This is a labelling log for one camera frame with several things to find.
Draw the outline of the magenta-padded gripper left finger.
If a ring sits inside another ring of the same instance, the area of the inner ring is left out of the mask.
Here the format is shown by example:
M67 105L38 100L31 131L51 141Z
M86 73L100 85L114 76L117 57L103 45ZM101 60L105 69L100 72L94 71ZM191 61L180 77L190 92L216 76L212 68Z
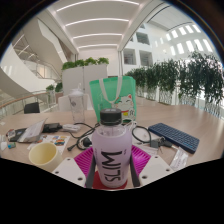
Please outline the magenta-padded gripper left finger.
M81 187L92 188L95 166L93 149L88 148L75 158L65 158L53 171L53 174Z

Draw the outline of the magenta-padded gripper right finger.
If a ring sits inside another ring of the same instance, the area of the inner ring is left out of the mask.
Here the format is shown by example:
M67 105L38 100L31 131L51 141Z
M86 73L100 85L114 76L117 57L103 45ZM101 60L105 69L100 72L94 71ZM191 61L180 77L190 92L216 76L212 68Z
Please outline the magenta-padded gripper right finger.
M172 173L172 168L159 156L132 146L130 170L134 187L142 187Z

